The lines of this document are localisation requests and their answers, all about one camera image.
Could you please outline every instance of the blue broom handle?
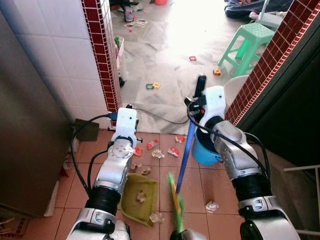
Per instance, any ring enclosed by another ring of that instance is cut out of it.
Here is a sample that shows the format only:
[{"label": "blue broom handle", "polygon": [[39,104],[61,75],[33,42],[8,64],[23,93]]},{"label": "blue broom handle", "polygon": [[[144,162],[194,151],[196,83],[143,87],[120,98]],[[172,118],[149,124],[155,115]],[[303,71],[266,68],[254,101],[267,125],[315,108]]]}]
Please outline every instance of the blue broom handle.
[{"label": "blue broom handle", "polygon": [[180,188],[182,185],[182,180],[185,175],[185,170],[186,170],[186,166],[187,166],[187,162],[188,162],[188,158],[189,158],[190,149],[192,146],[192,141],[194,139],[195,130],[196,130],[196,125],[194,123],[190,122],[188,135],[186,137],[186,143],[185,143],[182,163],[181,163],[181,167],[180,167],[178,183],[176,185],[176,191],[175,191],[176,194],[180,193]]}]

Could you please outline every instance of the blue bucket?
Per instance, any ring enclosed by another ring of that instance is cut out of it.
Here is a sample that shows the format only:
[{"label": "blue bucket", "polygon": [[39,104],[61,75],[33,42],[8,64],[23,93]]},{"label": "blue bucket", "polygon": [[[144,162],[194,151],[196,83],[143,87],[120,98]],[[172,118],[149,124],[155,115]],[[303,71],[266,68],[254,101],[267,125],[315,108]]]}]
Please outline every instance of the blue bucket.
[{"label": "blue bucket", "polygon": [[220,154],[206,149],[199,142],[197,133],[194,134],[194,142],[191,152],[194,159],[202,165],[210,166],[216,164],[217,162],[221,162]]}]

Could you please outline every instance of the red tile border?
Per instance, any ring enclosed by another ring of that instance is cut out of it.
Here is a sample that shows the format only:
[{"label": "red tile border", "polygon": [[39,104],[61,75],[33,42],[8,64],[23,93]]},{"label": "red tile border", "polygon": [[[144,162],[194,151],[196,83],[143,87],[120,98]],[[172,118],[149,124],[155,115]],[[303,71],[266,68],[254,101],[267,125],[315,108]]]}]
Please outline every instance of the red tile border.
[{"label": "red tile border", "polygon": [[225,117],[237,125],[320,12],[319,0],[295,0]]},{"label": "red tile border", "polygon": [[108,0],[81,0],[107,110],[122,106]]}]

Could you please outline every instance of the olive green dustpan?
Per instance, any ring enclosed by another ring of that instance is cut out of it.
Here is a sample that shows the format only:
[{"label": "olive green dustpan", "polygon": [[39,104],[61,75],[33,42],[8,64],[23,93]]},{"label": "olive green dustpan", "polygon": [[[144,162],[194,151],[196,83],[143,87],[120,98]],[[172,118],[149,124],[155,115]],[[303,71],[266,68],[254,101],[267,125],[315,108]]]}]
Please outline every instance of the olive green dustpan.
[{"label": "olive green dustpan", "polygon": [[[145,202],[136,201],[137,194],[145,193]],[[122,214],[141,224],[153,226],[150,215],[156,210],[158,197],[158,182],[150,177],[129,173],[126,180],[120,207]]]}]

